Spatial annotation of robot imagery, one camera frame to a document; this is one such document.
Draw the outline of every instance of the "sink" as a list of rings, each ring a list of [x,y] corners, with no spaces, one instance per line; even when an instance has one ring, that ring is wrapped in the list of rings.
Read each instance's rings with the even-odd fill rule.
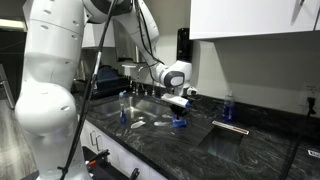
[[[126,97],[125,101],[127,102],[127,119],[132,122],[151,120],[170,111],[169,107],[134,96]],[[93,110],[104,114],[105,117],[119,119],[120,102],[119,100],[116,100],[104,103],[102,105],[95,106]]]
[[[249,131],[223,123],[218,124],[222,124],[222,126],[216,124],[201,141],[199,148],[210,155],[232,162],[237,155],[242,138],[247,135]]]

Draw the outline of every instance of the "black marble countertop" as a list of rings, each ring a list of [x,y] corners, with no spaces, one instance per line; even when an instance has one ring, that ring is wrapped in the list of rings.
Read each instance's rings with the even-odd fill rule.
[[[158,98],[140,98],[168,105]],[[75,95],[75,99],[79,104],[81,97]],[[280,179],[294,147],[296,136],[292,134],[236,121],[232,125],[249,134],[242,138],[234,160],[229,162],[199,148],[214,128],[212,121],[221,121],[220,100],[201,96],[185,117],[187,127],[156,127],[154,121],[171,122],[159,117],[131,129],[132,122],[121,125],[119,119],[95,110],[96,106],[117,99],[118,96],[111,96],[92,101],[87,120],[168,179]],[[320,152],[320,145],[304,139],[287,179],[320,179],[320,159],[309,156],[310,149]]]

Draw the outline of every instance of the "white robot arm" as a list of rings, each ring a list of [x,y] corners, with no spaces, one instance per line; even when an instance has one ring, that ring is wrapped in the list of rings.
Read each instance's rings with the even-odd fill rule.
[[[16,105],[19,121],[31,148],[38,180],[61,177],[78,118],[69,90],[79,64],[83,30],[89,20],[105,21],[110,0],[28,0],[28,34],[20,97]],[[141,41],[136,7],[144,13],[152,51]],[[191,64],[177,61],[171,67],[159,63],[154,47],[157,26],[142,0],[119,0],[113,14],[127,29],[151,68],[154,79],[166,87],[188,87]],[[149,43],[144,36],[146,47]],[[84,164],[80,143],[65,179],[91,179]]]

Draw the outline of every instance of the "white cabinet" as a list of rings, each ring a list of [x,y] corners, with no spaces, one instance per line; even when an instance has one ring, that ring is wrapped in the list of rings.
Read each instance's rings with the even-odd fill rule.
[[[166,179],[88,121],[84,123],[80,140],[82,146],[87,146],[96,154],[108,149],[110,152],[108,162],[128,177],[135,168],[138,168],[140,172],[138,180]]]
[[[82,48],[98,47],[104,29],[104,24],[86,24],[83,34]],[[113,25],[109,24],[103,47],[115,47]]]
[[[191,0],[190,38],[312,31],[320,0],[300,1]]]

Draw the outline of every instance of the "drawer handle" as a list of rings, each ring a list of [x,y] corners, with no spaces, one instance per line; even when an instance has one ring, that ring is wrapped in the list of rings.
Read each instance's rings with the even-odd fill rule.
[[[96,131],[92,131],[91,133],[90,133],[90,140],[91,140],[91,145],[92,146],[95,146],[95,145],[97,145],[97,138],[96,138]]]
[[[97,137],[96,137],[97,150],[98,150],[98,151],[102,151],[102,150],[103,150],[103,148],[101,148],[101,149],[100,149],[100,147],[99,147],[99,141],[98,141],[98,138],[100,138],[100,141],[101,141],[101,135],[99,135],[99,136],[97,136]]]

